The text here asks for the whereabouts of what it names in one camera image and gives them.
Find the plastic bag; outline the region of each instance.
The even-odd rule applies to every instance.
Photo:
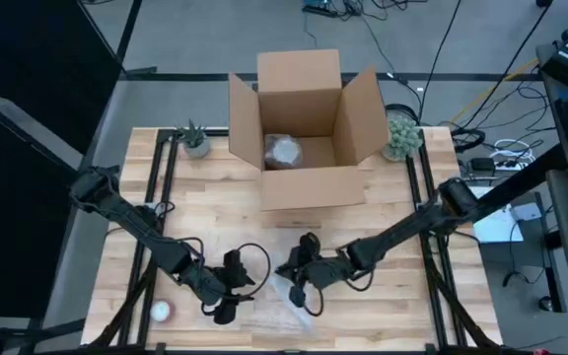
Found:
[[[264,164],[274,170],[295,169],[302,164],[302,146],[288,134],[264,136]]]

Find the gray floor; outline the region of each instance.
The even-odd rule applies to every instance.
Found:
[[[132,0],[88,6],[92,18],[107,42],[116,48]],[[368,12],[383,15],[371,2]],[[388,10],[388,20],[368,19],[379,42],[398,72],[428,72],[455,1],[430,0],[411,4],[405,12]],[[126,69],[158,66],[160,72],[224,73],[254,72],[256,54],[263,51],[308,49],[313,40],[304,33],[301,1],[275,0],[146,0],[124,61]],[[533,0],[463,1],[456,23],[442,51],[437,72],[502,72],[540,10]],[[518,67],[534,57],[533,48],[559,37],[568,28],[568,0],[557,0],[516,62]],[[338,48],[343,71],[359,71],[369,64],[377,71],[390,70],[379,55],[360,19],[341,22],[318,16],[308,17],[308,29],[320,48]],[[412,82],[413,88],[425,83]],[[434,82],[427,94],[423,121],[436,124],[448,120],[493,83]],[[513,90],[503,84],[495,97]],[[534,87],[543,92],[540,83]],[[396,83],[383,82],[386,103],[415,107],[412,94]],[[540,107],[541,102],[514,97],[501,105],[488,121],[507,122]],[[501,128],[489,129],[487,141],[518,138],[539,113]],[[172,126],[189,118],[209,126],[227,125],[227,83],[119,82],[107,113],[94,163],[122,164],[132,127]],[[553,125],[550,112],[536,127]],[[535,134],[525,141],[542,139],[534,149],[539,155],[556,144],[553,131]],[[482,157],[489,152],[478,148],[461,156]],[[547,193],[543,194],[549,205]],[[550,218],[550,225],[555,222]],[[45,325],[75,320],[86,315],[98,268],[107,223],[99,217],[79,215],[72,231],[54,288]],[[568,273],[562,252],[557,254],[562,285],[568,304]],[[550,314],[537,308],[536,300],[546,295],[544,278],[535,285],[513,282],[503,289],[501,281],[507,264],[486,262],[486,272],[504,342],[519,347],[554,336],[563,338],[548,344],[553,352],[568,353],[568,313]],[[538,268],[524,269],[528,276]],[[39,349],[71,348],[80,334],[43,343]]]

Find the small white pot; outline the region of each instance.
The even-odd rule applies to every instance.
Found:
[[[185,153],[190,159],[201,159],[209,153],[211,146],[209,144],[209,138],[207,136],[203,138],[203,143],[196,148],[190,148],[186,145],[183,145],[183,149],[185,149]]]

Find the open cardboard box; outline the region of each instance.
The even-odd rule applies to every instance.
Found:
[[[257,93],[230,73],[230,152],[262,170],[262,210],[365,202],[356,166],[390,141],[385,107],[374,68],[344,89],[340,73],[336,49],[259,54]],[[298,169],[265,169],[276,133],[299,140]]]

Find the wooden tabletop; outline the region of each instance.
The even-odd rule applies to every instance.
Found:
[[[131,135],[120,189],[133,204],[144,200],[157,130],[135,128]],[[458,176],[449,130],[431,127],[424,128],[424,132],[435,183]],[[167,157],[168,152],[164,152],[156,201]],[[423,177],[416,165],[425,198]],[[362,162],[359,171],[366,179],[365,204],[260,212],[259,171],[229,153],[227,138],[212,138],[212,151],[204,160],[190,161],[179,151],[171,195],[177,209],[168,216],[165,235],[199,237],[205,243],[206,263],[212,266],[221,265],[228,250],[256,242],[269,251],[275,267],[285,261],[289,250],[308,231],[319,236],[322,254],[332,254],[336,247],[373,236],[413,212],[405,163],[390,163],[376,154]],[[472,233],[470,226],[461,230]],[[106,237],[83,343],[96,338],[122,304],[134,249],[135,239],[124,232]],[[449,253],[461,302],[486,334],[500,343],[478,245],[453,235]],[[266,271],[264,256],[252,248],[243,248],[242,254],[249,276],[259,282]],[[149,348],[166,342],[168,349],[199,350],[423,350],[425,343],[436,343],[417,238],[387,253],[368,291],[355,292],[344,283],[323,290],[325,310],[319,318],[295,309],[288,301],[290,283],[271,275],[254,302],[238,307],[235,321],[217,325],[201,313],[200,302],[187,287],[177,286],[161,272],[158,275],[155,299],[169,301],[175,311],[167,322],[151,321]],[[310,308],[316,310],[319,297],[307,290]],[[141,302],[129,334],[131,342],[137,334],[140,314]],[[454,343],[446,308],[445,314],[449,340]]]

